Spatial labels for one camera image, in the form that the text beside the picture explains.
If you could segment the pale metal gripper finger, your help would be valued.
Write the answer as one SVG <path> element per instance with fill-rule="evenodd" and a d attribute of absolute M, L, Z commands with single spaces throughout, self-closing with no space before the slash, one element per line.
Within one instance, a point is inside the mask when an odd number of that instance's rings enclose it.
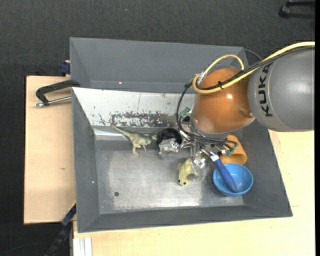
<path fill-rule="evenodd" d="M 180 150 L 180 144 L 174 139 L 164 139 L 159 145 L 159 155 L 165 159 L 171 153 L 178 153 Z"/>
<path fill-rule="evenodd" d="M 192 170 L 197 179 L 203 179 L 207 173 L 208 155 L 199 153 L 192 159 Z"/>

